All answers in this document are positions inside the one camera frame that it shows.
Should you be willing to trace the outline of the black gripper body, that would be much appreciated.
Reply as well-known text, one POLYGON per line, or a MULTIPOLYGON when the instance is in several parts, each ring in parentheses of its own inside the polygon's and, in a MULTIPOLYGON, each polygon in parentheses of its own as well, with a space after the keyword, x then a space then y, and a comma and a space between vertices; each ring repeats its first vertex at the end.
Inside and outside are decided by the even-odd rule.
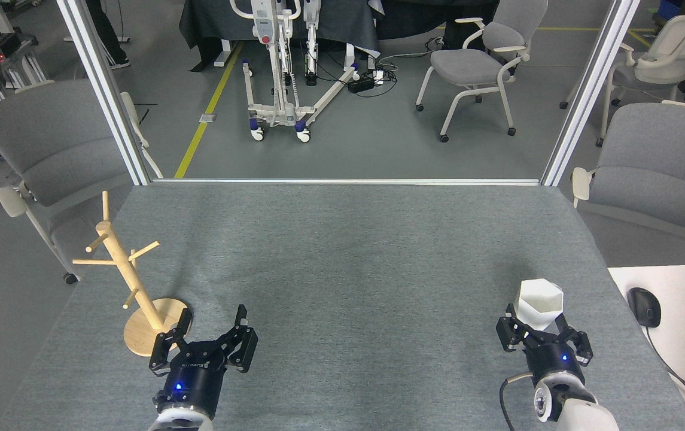
POLYGON ((227 356, 217 341, 192 342, 173 358, 164 387, 153 403, 157 412, 173 407, 194 407, 214 419, 226 371, 227 356))
POLYGON ((525 347, 523 353, 526 365, 532 373, 532 384, 536 386, 540 380, 552 373, 566 371, 576 376, 581 384, 585 383, 583 372, 574 354, 574 350, 567 344, 545 344, 538 347, 525 347))

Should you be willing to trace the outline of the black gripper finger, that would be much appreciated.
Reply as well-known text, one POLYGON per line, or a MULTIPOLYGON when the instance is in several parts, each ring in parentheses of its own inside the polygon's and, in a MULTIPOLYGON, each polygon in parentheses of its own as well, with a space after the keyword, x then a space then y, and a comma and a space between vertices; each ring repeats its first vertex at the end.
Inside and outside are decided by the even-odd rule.
POLYGON ((539 331, 517 318, 514 305, 507 305, 504 316, 499 317, 496 330, 501 346, 506 352, 514 351, 520 343, 526 348, 539 347, 544 343, 539 331))
POLYGON ((245 305, 236 309, 235 324, 224 335, 215 341, 215 355, 219 356, 219 368, 234 366, 239 373, 249 371, 255 349, 257 349, 258 335, 247 321, 245 305))
POLYGON ((157 377, 162 377, 168 372, 162 373, 162 370, 170 367, 168 361, 168 353, 173 345, 177 345, 183 352, 187 349, 187 343, 184 341, 184 336, 191 327, 193 313, 189 308, 184 308, 181 311, 178 324, 166 333, 158 333, 154 338, 153 352, 149 359, 149 369, 153 371, 157 377))
POLYGON ((558 350, 558 359, 569 365, 587 366, 593 358, 587 333, 570 326, 562 312, 555 318, 555 324, 560 331, 553 342, 558 350))

